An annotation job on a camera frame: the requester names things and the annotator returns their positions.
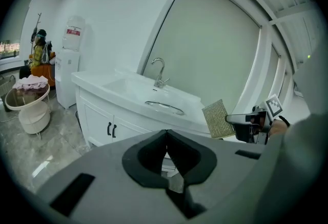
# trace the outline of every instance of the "sink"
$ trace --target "sink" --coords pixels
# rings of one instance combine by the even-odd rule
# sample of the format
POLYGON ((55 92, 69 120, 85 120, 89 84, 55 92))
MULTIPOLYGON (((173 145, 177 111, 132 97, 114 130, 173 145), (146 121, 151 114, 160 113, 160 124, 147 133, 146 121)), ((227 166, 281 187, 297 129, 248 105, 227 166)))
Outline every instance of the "sink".
POLYGON ((188 109, 186 99, 169 89, 153 86, 153 81, 121 78, 103 86, 121 97, 141 105, 147 105, 160 112, 185 115, 188 109))

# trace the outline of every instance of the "cabinet handle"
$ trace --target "cabinet handle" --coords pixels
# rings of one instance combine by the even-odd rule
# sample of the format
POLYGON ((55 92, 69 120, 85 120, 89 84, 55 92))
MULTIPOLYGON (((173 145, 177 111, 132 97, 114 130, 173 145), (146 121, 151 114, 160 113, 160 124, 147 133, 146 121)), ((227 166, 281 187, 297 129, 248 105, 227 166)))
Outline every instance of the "cabinet handle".
POLYGON ((108 123, 108 126, 107 126, 107 135, 109 135, 109 136, 111 135, 111 133, 109 133, 109 127, 110 127, 111 125, 112 125, 112 123, 109 122, 109 123, 108 123))
POLYGON ((112 131, 112 135, 113 135, 112 137, 113 138, 116 138, 116 136, 115 136, 115 128, 116 128, 116 125, 113 126, 113 131, 112 131))

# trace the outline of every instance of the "label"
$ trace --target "label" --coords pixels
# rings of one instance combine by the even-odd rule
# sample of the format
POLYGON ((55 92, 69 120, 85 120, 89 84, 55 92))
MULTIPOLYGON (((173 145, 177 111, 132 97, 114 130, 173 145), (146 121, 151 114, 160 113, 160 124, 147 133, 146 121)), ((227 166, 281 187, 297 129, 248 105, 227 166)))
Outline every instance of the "label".
POLYGON ((74 35, 78 35, 78 36, 80 36, 80 34, 81 34, 80 31, 75 31, 75 30, 72 30, 72 29, 67 29, 66 33, 74 34, 74 35))

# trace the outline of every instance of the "cabinet door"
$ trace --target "cabinet door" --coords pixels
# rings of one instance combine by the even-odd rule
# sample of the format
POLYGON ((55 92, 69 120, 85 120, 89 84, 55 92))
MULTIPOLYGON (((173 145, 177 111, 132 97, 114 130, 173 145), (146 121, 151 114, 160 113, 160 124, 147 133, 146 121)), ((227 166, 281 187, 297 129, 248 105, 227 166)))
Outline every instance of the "cabinet door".
POLYGON ((129 123, 117 116, 114 117, 113 126, 113 142, 127 139, 129 137, 137 136, 140 134, 151 132, 148 129, 141 128, 132 123, 129 123))
POLYGON ((96 146, 111 143, 114 116, 91 103, 84 102, 84 105, 90 142, 96 146))

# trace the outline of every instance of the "hand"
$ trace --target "hand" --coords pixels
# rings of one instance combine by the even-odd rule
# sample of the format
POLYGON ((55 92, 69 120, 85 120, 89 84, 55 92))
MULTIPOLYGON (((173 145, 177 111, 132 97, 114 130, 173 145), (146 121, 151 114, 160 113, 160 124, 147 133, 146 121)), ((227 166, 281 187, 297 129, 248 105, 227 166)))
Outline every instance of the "hand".
MULTIPOLYGON (((258 131, 261 131, 261 128, 263 128, 264 126, 264 118, 261 117, 260 118, 260 129, 256 130, 254 133, 258 133, 258 131)), ((281 120, 273 120, 271 127, 270 127, 270 131, 268 133, 269 137, 275 134, 284 134, 288 129, 288 126, 286 125, 286 123, 284 121, 281 120)))

